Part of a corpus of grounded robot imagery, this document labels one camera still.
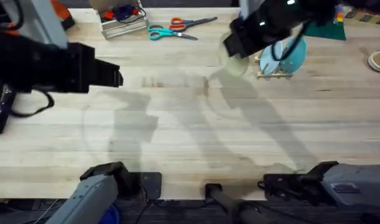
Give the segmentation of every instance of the scissor blade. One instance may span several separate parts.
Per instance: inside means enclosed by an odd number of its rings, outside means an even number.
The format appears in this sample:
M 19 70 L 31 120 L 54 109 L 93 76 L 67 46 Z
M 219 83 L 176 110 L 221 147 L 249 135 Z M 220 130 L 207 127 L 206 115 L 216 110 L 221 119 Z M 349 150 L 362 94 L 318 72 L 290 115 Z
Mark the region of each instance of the scissor blade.
M 207 22 L 212 22 L 212 21 L 215 21 L 215 20 L 217 20 L 217 17 L 211 17 L 211 18 L 206 18 L 206 19 L 199 19 L 199 20 L 194 21 L 194 25 L 203 24 L 203 23 L 207 23 Z
M 185 38 L 185 39 L 189 39 L 189 40 L 198 40 L 197 37 L 193 37 L 193 36 L 182 34 L 182 33 L 178 33 L 178 34 L 176 34 L 176 36 L 181 37 L 181 38 Z

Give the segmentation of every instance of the scissors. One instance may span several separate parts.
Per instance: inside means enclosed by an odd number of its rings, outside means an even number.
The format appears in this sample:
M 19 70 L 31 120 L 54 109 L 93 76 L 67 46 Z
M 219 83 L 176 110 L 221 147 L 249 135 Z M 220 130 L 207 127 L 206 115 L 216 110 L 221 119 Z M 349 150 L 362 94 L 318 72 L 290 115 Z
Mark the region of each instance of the scissors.
M 217 20 L 217 17 L 211 17 L 206 19 L 198 19 L 198 20 L 185 20 L 182 18 L 174 17 L 171 20 L 172 25 L 169 26 L 170 30 L 177 31 L 177 32 L 184 32 L 189 27 L 203 24 L 206 22 L 211 22 Z
M 173 30 L 165 29 L 161 25 L 151 25 L 148 27 L 148 37 L 150 40 L 159 40 L 162 37 L 181 37 L 189 40 L 198 40 L 197 37 L 175 32 Z

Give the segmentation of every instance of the cable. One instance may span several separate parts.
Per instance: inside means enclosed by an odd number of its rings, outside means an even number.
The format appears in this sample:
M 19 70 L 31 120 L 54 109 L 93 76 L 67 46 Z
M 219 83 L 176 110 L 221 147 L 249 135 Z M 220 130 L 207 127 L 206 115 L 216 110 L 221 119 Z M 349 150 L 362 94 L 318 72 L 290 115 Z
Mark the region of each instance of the cable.
M 152 202 L 153 205 L 157 206 L 158 208 L 173 208 L 173 209 L 183 209 L 183 210 L 197 210 L 197 209 L 202 209 L 202 208 L 206 208 L 208 206 L 210 206 L 211 204 L 209 203 L 206 203 L 204 202 L 202 205 L 200 206 L 196 206 L 196 207 L 183 207 L 183 206 L 175 206 L 173 207 L 174 203 L 174 200 L 170 201 L 170 203 L 166 206 L 161 206 L 159 203 L 157 202 Z
M 53 204 L 34 222 L 34 224 L 36 224 L 37 222 L 39 222 L 39 220 L 42 219 L 43 216 L 46 215 L 46 213 L 50 210 L 51 207 L 53 207 L 53 205 L 58 201 L 58 199 L 56 199 Z
M 50 204 L 45 203 L 44 200 L 42 200 L 41 203 L 43 203 L 46 206 L 50 206 Z M 61 201 L 61 203 L 59 205 L 56 205 L 50 209 L 52 210 L 52 209 L 60 208 L 63 204 L 64 204 L 64 201 Z M 47 208 L 21 209 L 21 208 L 17 208 L 17 207 L 12 207 L 11 205 L 8 205 L 8 204 L 6 204 L 5 207 L 8 210 L 11 210 L 13 212 L 33 212 L 33 211 L 46 211 L 47 210 Z
M 264 181 L 258 181 L 257 185 L 260 189 L 265 190 L 265 182 Z
M 144 13 L 143 16 L 137 17 L 135 20 L 130 21 L 130 22 L 124 22 L 124 21 L 121 21 L 121 20 L 117 20 L 117 21 L 120 22 L 120 23 L 123 23 L 123 24 L 131 24 L 131 23 L 134 23 L 134 22 L 138 21 L 139 19 L 142 19 L 142 18 L 146 17 L 147 16 L 146 11 L 142 7 L 139 7 L 139 9 Z
M 52 208 L 50 208 L 50 209 L 52 210 L 52 209 L 60 208 L 61 205 L 56 205 L 56 206 L 54 206 L 54 207 L 52 207 Z M 46 211 L 46 210 L 47 210 L 47 208 L 35 208 L 35 209 L 23 210 L 23 209 L 17 209 L 17 208 L 14 208 L 14 207 L 8 206 L 8 205 L 6 205 L 6 208 L 7 208 L 8 210 L 13 211 L 13 212 L 33 212 L 33 211 Z
M 36 110 L 35 112 L 33 113 L 20 113 L 20 112 L 17 112 L 17 111 L 14 111 L 12 108 L 10 110 L 10 115 L 11 116 L 14 116 L 14 117 L 17 117 L 17 118 L 28 118 L 28 117 L 31 117 L 31 116 L 34 116 L 35 114 L 39 114 L 49 108 L 52 108 L 54 106 L 54 100 L 53 100 L 53 97 L 46 91 L 44 90 L 41 90 L 41 89 L 38 89 L 38 88 L 33 88 L 33 90 L 36 90 L 36 91 L 39 91 L 41 93 L 43 93 L 46 98 L 47 98 L 47 101 L 48 101 L 48 104 L 47 106 L 44 106 L 44 107 L 41 107 L 39 108 L 38 110 Z
M 304 25 L 302 26 L 302 29 L 301 31 L 298 33 L 298 35 L 295 37 L 295 40 L 293 41 L 292 45 L 290 46 L 290 48 L 288 50 L 285 50 L 284 51 L 284 55 L 282 57 L 280 57 L 280 59 L 277 57 L 276 55 L 276 52 L 275 52 L 275 48 L 276 48 L 276 43 L 275 42 L 272 47 L 270 48 L 271 50 L 271 53 L 272 53 L 272 58 L 276 61 L 276 62 L 281 62 L 285 59 L 287 59 L 291 54 L 292 52 L 295 50 L 295 48 L 298 46 L 299 42 L 301 41 L 301 38 L 303 37 L 303 35 L 305 34 L 306 30 L 308 29 L 309 25 L 311 24 L 310 21 L 304 23 Z
M 13 26 L 0 26 L 0 29 L 2 30 L 18 30 L 22 27 L 24 24 L 24 12 L 22 10 L 21 3 L 19 0 L 13 0 L 14 4 L 17 6 L 17 13 L 18 13 L 18 21 L 15 25 Z
M 147 202 L 147 204 L 143 207 L 143 209 L 141 210 L 141 212 L 140 212 L 138 218 L 137 218 L 136 221 L 135 221 L 135 224 L 138 224 L 138 223 L 139 223 L 141 216 L 144 214 L 144 212 L 147 210 L 147 208 L 150 207 L 150 205 L 151 205 L 151 203 Z
M 269 210 L 271 212 L 277 213 L 277 214 L 282 215 L 282 216 L 286 216 L 288 218 L 292 218 L 292 219 L 300 221 L 300 222 L 304 222 L 304 223 L 308 223 L 308 224 L 321 224 L 320 222 L 314 222 L 314 221 L 307 220 L 305 218 L 302 218 L 302 217 L 299 217 L 299 216 L 296 216 L 296 215 L 292 215 L 292 214 L 288 214 L 288 213 L 282 212 L 280 210 L 277 210 L 277 209 L 271 208 L 271 207 L 269 207 L 267 205 L 264 205 L 264 204 L 262 204 L 260 202 L 253 201 L 252 203 L 256 204 L 257 208 L 258 208 L 258 206 L 261 206 L 262 208 L 264 208 L 266 210 Z

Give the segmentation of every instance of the red-handled scissors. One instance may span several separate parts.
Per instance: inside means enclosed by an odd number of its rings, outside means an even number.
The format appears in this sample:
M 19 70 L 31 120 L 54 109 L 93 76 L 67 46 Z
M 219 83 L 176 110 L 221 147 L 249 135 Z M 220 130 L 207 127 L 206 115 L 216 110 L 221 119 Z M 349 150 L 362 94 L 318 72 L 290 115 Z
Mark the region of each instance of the red-handled scissors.
M 199 25 L 199 24 L 204 24 L 206 22 L 211 22 L 215 20 L 217 20 L 217 17 L 198 19 L 198 20 L 185 20 L 182 18 L 174 17 L 171 20 L 172 25 L 169 26 L 169 29 L 176 32 L 184 32 L 189 27 Z

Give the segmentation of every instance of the wooden tabletop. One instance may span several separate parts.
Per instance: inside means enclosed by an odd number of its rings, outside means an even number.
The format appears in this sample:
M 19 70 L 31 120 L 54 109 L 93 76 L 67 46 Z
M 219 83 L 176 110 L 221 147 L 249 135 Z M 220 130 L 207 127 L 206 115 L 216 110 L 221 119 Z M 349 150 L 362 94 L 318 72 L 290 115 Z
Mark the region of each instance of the wooden tabletop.
M 218 17 L 186 32 L 198 41 L 155 42 L 145 30 L 106 41 L 93 10 L 71 12 L 70 41 L 120 65 L 124 87 L 53 94 L 53 109 L 10 118 L 0 136 L 0 198 L 67 198 L 85 170 L 113 161 L 161 172 L 162 197 L 185 199 L 203 198 L 208 182 L 263 199 L 256 181 L 265 173 L 308 172 L 320 161 L 380 164 L 380 73 L 365 63 L 380 50 L 379 25 L 345 20 L 346 42 L 306 37 L 295 76 L 266 81 L 256 80 L 253 60 L 223 57 L 238 9 L 148 9 L 152 24 Z M 20 95 L 16 109 L 45 104 L 37 93 Z

